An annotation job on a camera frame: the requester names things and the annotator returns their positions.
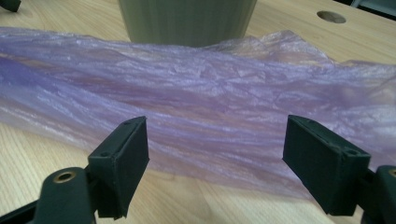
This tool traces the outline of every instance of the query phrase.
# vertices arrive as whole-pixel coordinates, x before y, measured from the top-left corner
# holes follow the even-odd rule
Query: green plastic pot
[[[119,0],[133,42],[202,47],[245,35],[257,0]]]

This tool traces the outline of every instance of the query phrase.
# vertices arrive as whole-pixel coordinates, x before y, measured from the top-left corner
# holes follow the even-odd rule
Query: plastic bag
[[[335,63],[290,31],[202,49],[0,28],[0,120],[93,150],[148,117],[149,168],[292,196],[288,114],[396,159],[396,66]]]

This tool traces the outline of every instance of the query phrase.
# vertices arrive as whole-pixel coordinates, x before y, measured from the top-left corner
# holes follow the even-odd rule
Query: wooden table
[[[321,10],[343,15],[346,23],[320,19]],[[18,13],[0,9],[0,26],[128,41],[117,0],[25,0]],[[396,22],[330,0],[259,0],[247,35],[285,29],[338,62],[396,63]],[[0,215],[35,200],[52,172],[84,167],[88,154],[0,123]],[[360,217],[360,209],[354,217],[330,217],[313,201],[147,170],[128,218],[117,223],[359,223]]]

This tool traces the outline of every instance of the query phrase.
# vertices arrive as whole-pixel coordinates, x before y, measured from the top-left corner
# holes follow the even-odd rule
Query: black 3d-printed part
[[[25,223],[29,224],[30,221],[33,220],[35,216],[35,207],[37,205],[37,201],[32,203],[28,203],[23,207],[20,207],[10,213],[7,213],[0,217],[1,224],[16,224],[16,223]]]
[[[62,169],[44,180],[34,223],[95,223],[84,169]]]
[[[370,157],[316,121],[289,116],[283,161],[327,214],[353,215],[357,182],[367,173]]]
[[[88,157],[89,175],[97,179],[95,207],[99,217],[126,217],[149,163],[146,118],[124,121]]]
[[[362,223],[396,222],[396,166],[383,165],[360,180],[358,205],[364,210]]]
[[[17,12],[20,4],[20,0],[0,0],[0,7],[12,12]]]

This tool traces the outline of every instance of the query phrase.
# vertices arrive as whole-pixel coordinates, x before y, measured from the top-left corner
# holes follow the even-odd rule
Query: circular hole
[[[102,152],[100,154],[101,157],[107,157],[108,155],[110,155],[110,153],[108,153],[108,152]]]
[[[349,155],[354,155],[354,156],[359,154],[359,152],[357,150],[353,150],[353,149],[348,149],[346,151],[346,153],[349,154]]]
[[[335,12],[330,12],[330,11],[319,11],[317,15],[329,22],[334,22],[334,23],[345,23],[347,20],[341,16],[340,14],[337,14]]]
[[[66,171],[61,174],[56,175],[55,178],[53,179],[53,182],[55,182],[57,184],[61,184],[61,183],[64,183],[64,182],[67,182],[67,181],[73,179],[75,176],[76,176],[76,173],[71,172],[71,171]]]
[[[396,169],[389,170],[389,173],[390,173],[391,175],[393,175],[393,177],[396,177]]]

